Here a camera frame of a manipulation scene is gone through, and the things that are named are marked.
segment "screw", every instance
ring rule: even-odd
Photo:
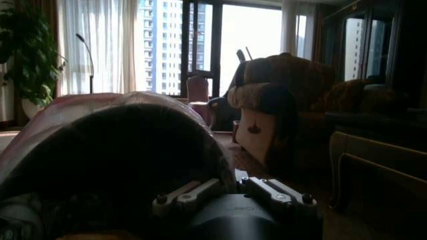
[[[279,195],[276,195],[276,196],[275,196],[275,198],[276,198],[276,199],[279,199],[279,200],[283,200],[283,199],[285,199],[285,198],[287,198],[287,196],[285,196],[285,195],[279,194]]]
[[[159,194],[155,199],[157,201],[157,204],[165,204],[168,201],[168,196],[164,194]]]
[[[304,204],[312,204],[313,203],[313,196],[311,194],[308,194],[308,193],[304,193],[301,195],[301,202]]]
[[[181,198],[183,198],[183,199],[191,199],[191,198],[192,198],[192,196],[191,196],[191,195],[188,195],[188,194],[185,194],[185,195],[183,195],[183,196],[181,196]]]

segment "chair back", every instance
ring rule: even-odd
[[[201,76],[193,76],[187,80],[188,103],[208,102],[209,83]]]

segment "armrest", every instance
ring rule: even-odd
[[[228,90],[227,100],[233,108],[247,108],[265,114],[277,114],[295,99],[288,89],[276,83],[253,83]]]

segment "pink chair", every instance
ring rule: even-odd
[[[187,80],[188,106],[201,116],[205,124],[212,123],[212,115],[208,108],[209,83],[200,76],[193,76]]]

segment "window glass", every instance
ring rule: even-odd
[[[212,13],[209,4],[199,3],[197,6],[197,31],[193,30],[195,12],[193,4],[189,4],[189,42],[188,42],[188,72],[192,72],[192,50],[196,41],[196,69],[211,71],[211,45],[212,45]]]
[[[393,13],[373,11],[365,77],[385,79]]]
[[[220,82],[219,95],[228,90],[237,66],[236,52],[245,47],[253,58],[280,53],[281,11],[257,7],[223,5],[220,40]]]
[[[173,17],[183,14],[181,0],[139,0],[137,20],[143,21],[139,26],[143,28],[140,39],[136,41],[143,45],[144,61],[144,79],[136,83],[139,91],[151,91],[165,93],[168,95],[180,95],[179,85],[171,83],[180,82],[176,77],[181,73],[179,64],[181,63],[181,24],[183,19]]]
[[[363,39],[364,15],[345,20],[345,42],[344,42],[344,81],[359,77],[361,62],[361,39]]]

